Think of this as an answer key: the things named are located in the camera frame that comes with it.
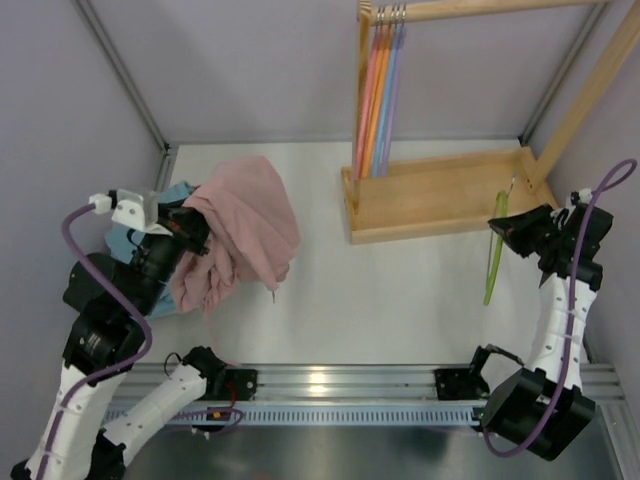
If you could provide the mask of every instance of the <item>white table surface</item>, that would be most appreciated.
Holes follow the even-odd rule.
[[[392,158],[517,146],[396,142]],[[217,162],[255,154],[282,176],[302,237],[275,305],[263,285],[246,284],[218,306],[209,327],[199,311],[153,319],[154,346],[145,361],[210,345],[212,331],[216,353],[242,363],[466,363],[487,343],[526,360],[539,313],[536,258],[505,248],[485,307],[488,230],[351,245],[340,184],[350,143],[182,146],[171,183],[202,183]]]

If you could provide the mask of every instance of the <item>hanging colored strip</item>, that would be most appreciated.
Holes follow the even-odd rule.
[[[398,105],[397,100],[398,100],[398,84],[400,83],[400,75],[399,75],[399,71],[400,71],[400,63],[402,60],[402,52],[404,50],[404,41],[405,38],[407,36],[407,29],[404,26],[404,24],[402,25],[402,27],[400,28],[400,32],[398,33],[398,46],[395,52],[395,63],[394,63],[394,69],[393,69],[393,78],[391,80],[392,88],[391,88],[391,100],[389,101],[390,105],[389,105],[389,119],[386,122],[386,127],[385,127],[385,135],[384,135],[384,147],[383,147],[383,153],[382,153],[382,165],[380,167],[380,175],[381,176],[386,176],[387,175],[387,171],[389,169],[389,154],[391,152],[391,133],[393,131],[393,121],[395,120],[396,117],[396,107]]]
[[[371,47],[371,57],[369,59],[369,68],[367,71],[367,81],[364,87],[364,100],[362,101],[362,112],[360,114],[360,131],[358,132],[358,144],[356,149],[356,165],[354,178],[358,180],[362,171],[362,157],[364,155],[364,143],[366,141],[367,128],[371,120],[371,97],[373,96],[373,85],[375,83],[376,64],[379,58],[380,42],[382,33],[379,27],[376,27],[373,36],[373,46]]]
[[[367,132],[367,142],[364,151],[364,157],[362,158],[362,178],[367,178],[371,175],[371,163],[373,160],[373,147],[376,137],[376,131],[378,129],[378,122],[380,120],[380,107],[382,104],[382,97],[384,95],[384,81],[386,78],[387,67],[389,65],[389,54],[391,53],[391,42],[393,40],[393,35],[391,31],[391,27],[387,27],[386,29],[382,27],[385,32],[383,33],[384,39],[382,41],[382,51],[379,55],[382,55],[382,58],[379,62],[377,70],[377,81],[376,88],[373,97],[373,108],[371,110],[371,122],[369,124],[368,132]]]
[[[384,84],[384,96],[382,100],[382,108],[380,109],[380,121],[378,125],[378,131],[376,133],[376,147],[373,155],[373,172],[372,177],[377,177],[378,172],[380,171],[380,163],[382,159],[383,146],[384,146],[384,134],[386,130],[386,126],[390,122],[389,118],[389,103],[391,97],[391,87],[393,83],[393,76],[395,73],[395,64],[396,64],[396,55],[398,52],[398,44],[400,41],[399,32],[397,32],[397,27],[393,27],[394,30],[394,39],[393,45],[391,47],[391,57],[389,60],[389,68],[387,68],[386,79]]]

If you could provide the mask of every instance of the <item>wooden base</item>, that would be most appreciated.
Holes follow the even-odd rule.
[[[359,180],[342,169],[345,205],[354,244],[459,233],[487,228],[496,196],[516,182],[509,215],[557,203],[545,183],[526,185],[525,166],[535,162],[528,147],[391,162],[388,176]]]

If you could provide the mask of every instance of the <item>light blue cloth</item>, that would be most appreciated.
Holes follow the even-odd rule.
[[[184,200],[191,195],[194,190],[195,189],[187,182],[180,182],[170,187],[166,192],[158,195],[158,201],[160,203],[171,203],[178,200]],[[104,236],[107,246],[111,250],[111,256],[124,263],[129,263],[131,261],[136,250],[135,245],[132,245],[127,239],[128,231],[129,229],[124,225],[114,225],[113,228]],[[131,236],[131,239],[135,244],[139,244],[143,238],[144,233],[142,232],[133,232],[133,235]],[[160,299],[158,300],[158,303],[156,303],[156,307],[149,314],[149,318],[175,312],[177,312],[176,304],[173,301],[173,297],[171,297],[171,292],[167,285],[160,295]]]

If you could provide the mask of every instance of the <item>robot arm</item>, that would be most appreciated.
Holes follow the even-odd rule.
[[[155,193],[125,190],[93,196],[91,203],[96,213],[114,210],[114,221],[148,233],[128,265],[101,253],[88,256],[142,315],[152,311],[185,251],[207,251],[208,225],[200,213],[180,203],[159,205]],[[80,263],[71,271],[63,299],[80,315],[64,349],[60,388],[36,452],[16,465],[11,477],[121,478],[124,467],[167,420],[207,390],[219,388],[225,364],[210,349],[192,350],[174,375],[132,410],[130,422],[116,420],[100,431],[111,398],[131,365],[81,386],[66,407],[63,399],[78,382],[136,354],[144,334]]]
[[[611,229],[613,216],[599,208],[591,213],[577,259],[575,299],[570,309],[570,273],[588,197],[584,191],[574,193],[568,207],[559,211],[544,205],[522,215],[489,221],[514,252],[523,257],[534,252],[540,256],[541,311],[528,361],[491,393],[481,423],[484,429],[516,444],[527,440],[527,449],[546,460],[555,459],[595,414],[595,403],[581,392],[580,351],[587,314],[602,282],[602,266],[593,262],[593,257]],[[570,316],[573,328],[568,330]],[[569,358],[564,358],[567,338]],[[563,362],[568,365],[564,379]],[[553,401],[559,383],[560,396]],[[542,424],[541,419],[549,414]]]

